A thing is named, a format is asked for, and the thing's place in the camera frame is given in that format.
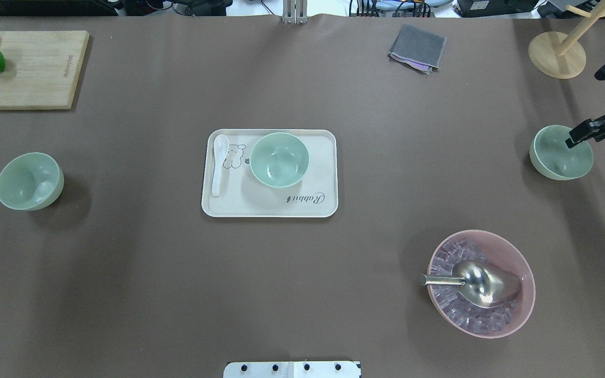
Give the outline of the white ceramic spoon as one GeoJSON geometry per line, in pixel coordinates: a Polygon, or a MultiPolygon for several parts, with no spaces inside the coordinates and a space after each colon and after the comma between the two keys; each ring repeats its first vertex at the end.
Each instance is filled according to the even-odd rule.
{"type": "Polygon", "coordinates": [[[217,135],[212,144],[214,169],[212,174],[211,194],[213,197],[218,197],[220,195],[223,163],[226,160],[228,150],[228,137],[223,134],[217,135]]]}

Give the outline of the pink bowl with ice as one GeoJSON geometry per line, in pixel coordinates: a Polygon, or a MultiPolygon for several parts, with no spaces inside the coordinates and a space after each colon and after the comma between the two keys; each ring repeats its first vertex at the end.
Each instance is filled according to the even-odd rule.
{"type": "Polygon", "coordinates": [[[453,266],[466,260],[482,261],[516,275],[521,285],[519,293],[500,306],[483,308],[465,299],[458,286],[429,286],[427,291],[437,311],[451,325],[474,337],[501,338],[516,332],[535,307],[535,278],[527,260],[499,235],[485,230],[462,230],[441,242],[427,273],[451,275],[453,266]]]}

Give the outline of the grey folded cloth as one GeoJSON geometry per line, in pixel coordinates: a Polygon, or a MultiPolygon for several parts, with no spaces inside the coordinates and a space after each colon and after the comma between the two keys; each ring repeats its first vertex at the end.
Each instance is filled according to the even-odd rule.
{"type": "Polygon", "coordinates": [[[388,56],[407,66],[430,74],[440,68],[447,38],[412,25],[403,25],[388,56]]]}

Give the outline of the green bowl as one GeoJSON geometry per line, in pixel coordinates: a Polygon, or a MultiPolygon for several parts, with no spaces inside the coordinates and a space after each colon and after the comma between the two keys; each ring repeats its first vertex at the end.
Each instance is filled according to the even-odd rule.
{"type": "Polygon", "coordinates": [[[568,148],[565,143],[572,128],[553,124],[535,135],[529,149],[534,168],[548,179],[567,181],[583,177],[590,172],[594,156],[588,141],[568,148]]]}
{"type": "Polygon", "coordinates": [[[268,187],[291,187],[301,182],[310,164],[307,146],[288,132],[272,132],[254,144],[250,168],[255,179],[268,187]]]}
{"type": "Polygon", "coordinates": [[[53,157],[26,153],[0,172],[0,203],[16,211],[36,211],[54,203],[64,183],[64,172],[53,157]]]}

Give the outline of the wooden cutting board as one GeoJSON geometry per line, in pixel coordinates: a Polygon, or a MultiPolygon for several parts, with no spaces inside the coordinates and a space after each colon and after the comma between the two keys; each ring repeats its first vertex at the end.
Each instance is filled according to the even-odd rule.
{"type": "Polygon", "coordinates": [[[88,41],[85,30],[0,31],[0,110],[69,110],[88,41]]]}

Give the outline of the metal scoop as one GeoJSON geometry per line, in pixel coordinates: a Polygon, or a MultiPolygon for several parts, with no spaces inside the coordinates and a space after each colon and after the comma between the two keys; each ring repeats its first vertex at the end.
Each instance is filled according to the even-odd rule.
{"type": "Polygon", "coordinates": [[[451,275],[422,274],[423,286],[456,286],[472,304],[486,309],[498,307],[516,299],[521,292],[521,280],[511,272],[478,260],[459,261],[451,275]]]}

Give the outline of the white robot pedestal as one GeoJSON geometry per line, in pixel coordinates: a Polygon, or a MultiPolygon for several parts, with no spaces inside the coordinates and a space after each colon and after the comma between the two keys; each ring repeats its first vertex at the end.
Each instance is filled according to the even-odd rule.
{"type": "Polygon", "coordinates": [[[253,361],[228,363],[223,377],[361,377],[356,361],[253,361]]]}

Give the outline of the wooden mug tree stand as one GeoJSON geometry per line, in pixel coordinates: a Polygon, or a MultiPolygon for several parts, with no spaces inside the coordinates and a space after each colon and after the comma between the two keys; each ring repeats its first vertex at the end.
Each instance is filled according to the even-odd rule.
{"type": "Polygon", "coordinates": [[[567,10],[583,17],[570,34],[548,31],[533,38],[528,46],[530,61],[544,74],[557,79],[571,79],[581,74],[586,65],[586,53],[579,38],[605,17],[605,1],[590,12],[567,5],[567,10]]]}

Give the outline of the green bowl on tray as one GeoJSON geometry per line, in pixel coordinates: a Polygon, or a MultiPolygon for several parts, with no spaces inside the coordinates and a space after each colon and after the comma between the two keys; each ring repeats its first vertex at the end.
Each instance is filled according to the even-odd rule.
{"type": "Polygon", "coordinates": [[[307,146],[288,132],[272,132],[254,144],[250,168],[255,179],[268,187],[291,187],[301,182],[310,164],[307,146]]]}

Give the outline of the cream rabbit tray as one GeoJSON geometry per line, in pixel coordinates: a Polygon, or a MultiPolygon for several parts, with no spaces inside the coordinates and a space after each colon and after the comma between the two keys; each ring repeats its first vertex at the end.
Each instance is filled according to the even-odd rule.
{"type": "Polygon", "coordinates": [[[324,218],[338,192],[329,131],[219,129],[208,139],[201,206],[211,217],[324,218]]]}

